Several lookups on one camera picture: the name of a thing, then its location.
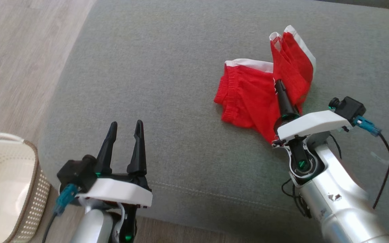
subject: sofa seam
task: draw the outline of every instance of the sofa seam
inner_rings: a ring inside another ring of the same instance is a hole
[[[171,190],[171,191],[175,191],[175,192],[181,192],[181,193],[185,193],[185,194],[189,194],[189,195],[199,195],[201,197],[208,197],[207,195],[204,195],[202,193],[182,191],[182,190],[170,188],[168,186],[154,185],[154,187],[161,188],[161,189],[166,189],[166,190]],[[226,199],[226,198],[217,198],[217,199],[221,200],[221,201],[228,202],[228,203],[234,203],[234,204],[249,206],[249,207],[252,207],[252,208],[255,208],[255,209],[261,209],[261,210],[264,210],[264,211],[272,211],[272,209],[269,209],[269,206],[259,207],[259,206],[255,206],[255,205],[252,205],[252,204],[245,203],[243,201],[231,200],[231,199]]]
[[[238,198],[238,197],[231,197],[231,196],[226,196],[226,195],[221,195],[221,194],[215,194],[215,193],[212,193],[212,192],[203,192],[203,191],[196,190],[196,189],[190,189],[190,188],[185,188],[185,187],[182,187],[182,186],[176,186],[176,185],[171,185],[171,184],[167,184],[167,183],[161,183],[161,182],[158,182],[158,181],[150,181],[150,182],[153,183],[153,184],[163,185],[165,189],[166,188],[167,189],[178,188],[178,189],[182,189],[182,190],[185,190],[185,191],[190,191],[190,192],[194,192],[194,193],[197,193],[197,194],[201,194],[201,195],[204,195],[204,196],[210,195],[210,196],[213,196],[213,197],[226,198],[228,200],[231,200],[231,201],[234,201],[234,202],[238,202],[240,204],[245,204],[245,205],[248,205],[248,206],[258,205],[258,206],[264,206],[265,208],[268,208],[268,209],[287,211],[285,209],[280,209],[278,207],[270,206],[270,205],[267,205],[265,203],[260,203],[260,202],[251,201],[251,200],[245,200],[245,199]]]

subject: white zip tie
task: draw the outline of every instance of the white zip tie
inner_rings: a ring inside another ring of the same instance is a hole
[[[383,158],[377,156],[374,152],[370,152],[370,155],[373,156],[375,159],[377,159],[379,162],[389,165],[389,159],[384,160]]]

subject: gray sofa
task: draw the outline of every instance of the gray sofa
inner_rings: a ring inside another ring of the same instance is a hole
[[[266,242],[321,242],[280,186],[287,156],[255,131],[223,123],[213,103],[225,60],[271,61],[268,36],[292,24],[317,59],[303,112],[332,97],[366,105],[389,141],[389,10],[305,0],[98,0],[60,77],[38,145],[53,186],[69,159],[97,156],[119,123],[112,168],[130,162],[145,125],[153,206],[139,215]],[[333,133],[343,163],[374,200],[386,166],[379,138]],[[389,231],[389,180],[377,207]]]

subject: wooden floor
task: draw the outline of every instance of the wooden floor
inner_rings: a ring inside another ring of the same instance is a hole
[[[0,0],[0,132],[37,144],[62,69],[96,0]],[[49,195],[32,242],[41,242],[56,199]],[[47,242],[69,242],[83,215],[69,206],[52,225]],[[201,229],[138,219],[137,243],[244,242]]]

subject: blue connector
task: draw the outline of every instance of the blue connector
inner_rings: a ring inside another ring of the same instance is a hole
[[[375,127],[375,125],[370,120],[367,120],[366,118],[360,115],[355,117],[354,125],[359,126],[360,128],[366,131],[369,131],[370,134],[375,137],[377,137],[381,132],[381,129]]]
[[[54,207],[54,214],[61,216],[65,210],[65,207],[74,200],[74,197],[79,191],[77,186],[74,184],[68,184],[56,200],[56,205]]]

